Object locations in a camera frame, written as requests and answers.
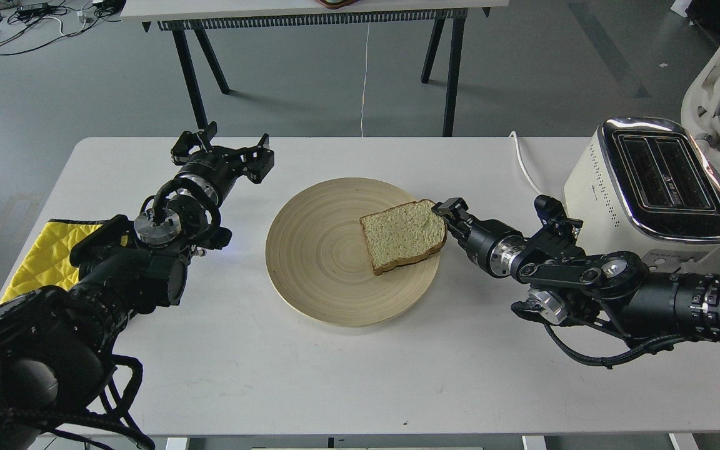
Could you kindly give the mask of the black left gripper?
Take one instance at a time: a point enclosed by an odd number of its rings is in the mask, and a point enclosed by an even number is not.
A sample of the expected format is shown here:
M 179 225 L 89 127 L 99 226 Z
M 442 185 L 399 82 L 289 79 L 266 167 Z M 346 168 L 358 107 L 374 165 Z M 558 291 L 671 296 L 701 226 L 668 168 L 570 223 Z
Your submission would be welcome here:
M 255 146 L 213 147 L 211 139 L 217 131 L 214 121 L 203 130 L 183 131 L 171 148 L 171 160 L 180 166 L 177 178 L 191 180 L 213 203 L 223 203 L 240 176 L 254 184 L 263 182 L 274 167 L 274 151 L 269 146 L 268 133 Z

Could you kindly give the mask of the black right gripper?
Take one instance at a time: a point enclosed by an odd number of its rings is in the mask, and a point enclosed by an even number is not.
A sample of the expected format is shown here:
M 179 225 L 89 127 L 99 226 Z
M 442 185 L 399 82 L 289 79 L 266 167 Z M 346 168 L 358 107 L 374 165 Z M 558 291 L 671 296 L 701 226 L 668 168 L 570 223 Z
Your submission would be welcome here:
M 485 221 L 468 213 L 462 197 L 450 197 L 431 208 L 440 217 L 449 233 L 458 234 L 457 241 L 474 265 L 494 278 L 511 276 L 515 257 L 526 247 L 520 231 L 496 219 Z

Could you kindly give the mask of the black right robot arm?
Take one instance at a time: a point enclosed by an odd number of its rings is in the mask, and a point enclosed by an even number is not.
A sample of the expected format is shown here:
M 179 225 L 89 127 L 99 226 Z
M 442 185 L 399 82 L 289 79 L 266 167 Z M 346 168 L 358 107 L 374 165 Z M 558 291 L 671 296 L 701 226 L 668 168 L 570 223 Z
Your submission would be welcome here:
M 528 286 L 512 313 L 542 324 L 573 361 L 611 369 L 683 342 L 720 343 L 720 274 L 651 270 L 629 251 L 586 254 L 576 244 L 582 221 L 568 217 L 551 196 L 538 196 L 534 207 L 542 228 L 531 238 L 496 219 L 472 216 L 461 197 L 437 203 L 432 212 L 484 273 Z M 627 350 L 584 355 L 555 333 L 569 326 L 602 331 Z

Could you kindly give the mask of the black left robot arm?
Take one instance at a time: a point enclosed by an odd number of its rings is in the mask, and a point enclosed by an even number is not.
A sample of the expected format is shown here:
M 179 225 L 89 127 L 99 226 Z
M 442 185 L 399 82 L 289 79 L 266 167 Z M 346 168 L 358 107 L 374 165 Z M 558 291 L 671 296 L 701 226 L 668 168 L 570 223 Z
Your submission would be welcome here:
M 268 134 L 234 149 L 212 145 L 216 132 L 215 122 L 183 132 L 171 149 L 179 171 L 138 216 L 117 214 L 71 249 L 76 284 L 0 305 L 0 449 L 28 449 L 43 433 L 106 448 L 66 424 L 156 447 L 129 413 L 143 365 L 115 354 L 116 339 L 137 314 L 179 304 L 191 259 L 231 240 L 219 209 L 234 183 L 260 183 L 274 166 Z

